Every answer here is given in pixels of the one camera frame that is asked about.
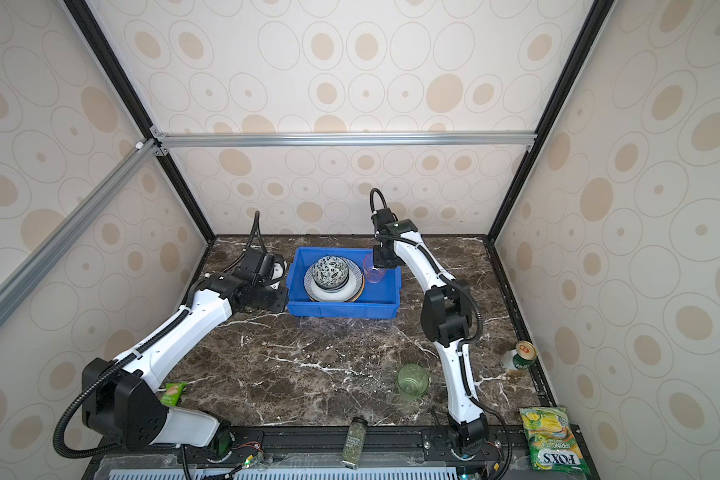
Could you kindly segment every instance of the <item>green wrapper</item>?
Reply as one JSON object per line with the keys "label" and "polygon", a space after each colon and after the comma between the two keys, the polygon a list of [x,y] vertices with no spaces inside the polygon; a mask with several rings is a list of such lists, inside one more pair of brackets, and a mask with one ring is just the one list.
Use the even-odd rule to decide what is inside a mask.
{"label": "green wrapper", "polygon": [[565,408],[521,408],[520,416],[523,417],[530,464],[534,470],[590,474],[570,429]]}
{"label": "green wrapper", "polygon": [[166,392],[163,393],[163,397],[160,399],[160,403],[164,406],[175,407],[179,402],[179,397],[184,391],[186,386],[185,382],[182,383],[166,383]]}

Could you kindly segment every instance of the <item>wall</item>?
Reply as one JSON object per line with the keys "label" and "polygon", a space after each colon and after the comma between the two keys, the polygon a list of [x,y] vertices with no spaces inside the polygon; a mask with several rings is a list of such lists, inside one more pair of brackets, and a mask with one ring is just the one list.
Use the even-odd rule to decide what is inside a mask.
{"label": "wall", "polygon": [[582,0],[96,0],[162,131],[533,130]]}
{"label": "wall", "polygon": [[498,244],[602,478],[720,478],[720,0],[619,3]]}
{"label": "wall", "polygon": [[137,138],[57,4],[0,0],[0,284]]}
{"label": "wall", "polygon": [[217,234],[372,234],[368,193],[428,234],[485,234],[523,145],[173,149]]}
{"label": "wall", "polygon": [[[0,328],[0,480],[74,480],[88,460],[51,433],[86,364],[112,359],[168,318],[205,249],[155,160],[148,160]],[[100,436],[80,415],[67,445]]]}

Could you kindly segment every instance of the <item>marble tabletop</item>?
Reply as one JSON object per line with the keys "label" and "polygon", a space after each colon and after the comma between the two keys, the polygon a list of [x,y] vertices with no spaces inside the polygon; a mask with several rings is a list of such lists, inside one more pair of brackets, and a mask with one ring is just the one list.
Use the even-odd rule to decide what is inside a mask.
{"label": "marble tabletop", "polygon": [[[471,284],[482,308],[484,334],[470,349],[478,398],[509,424],[520,424],[518,408],[537,406],[539,399],[528,374],[507,377],[500,367],[501,355],[517,338],[482,239],[431,236],[425,241],[448,271]],[[299,246],[372,246],[371,238],[363,236],[270,236],[265,242],[288,261]],[[244,245],[243,237],[217,238],[202,271],[223,268]],[[180,406],[238,426],[344,426],[354,416],[370,425],[432,425],[432,407],[446,422],[448,394],[440,359],[419,324],[422,300],[421,288],[404,266],[400,309],[393,320],[237,314],[202,339],[166,381],[189,383]],[[395,384],[398,370],[409,362],[431,378],[428,392],[412,402],[400,398]]]}

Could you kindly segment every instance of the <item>blue plastic bin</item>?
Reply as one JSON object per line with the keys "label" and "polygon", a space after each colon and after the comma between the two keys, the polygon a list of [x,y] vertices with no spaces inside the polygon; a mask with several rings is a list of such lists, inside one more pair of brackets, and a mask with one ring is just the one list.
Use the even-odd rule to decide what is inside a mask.
{"label": "blue plastic bin", "polygon": [[360,298],[352,303],[313,302],[304,290],[304,275],[309,267],[326,255],[343,256],[362,269],[362,261],[373,252],[370,248],[322,248],[300,246],[296,249],[286,285],[288,311],[294,316],[346,316],[349,318],[393,319],[400,307],[402,274],[400,267],[390,270],[379,283],[365,282]]}

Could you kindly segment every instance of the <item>plate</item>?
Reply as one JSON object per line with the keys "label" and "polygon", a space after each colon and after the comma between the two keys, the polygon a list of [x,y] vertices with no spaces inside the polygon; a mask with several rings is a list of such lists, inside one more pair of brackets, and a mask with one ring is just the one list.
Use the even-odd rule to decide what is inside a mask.
{"label": "plate", "polygon": [[365,278],[363,278],[362,270],[357,264],[349,258],[344,258],[349,266],[349,278],[347,283],[340,289],[328,292],[317,286],[312,276],[312,264],[304,275],[304,290],[313,302],[354,302],[363,292],[365,287]]}

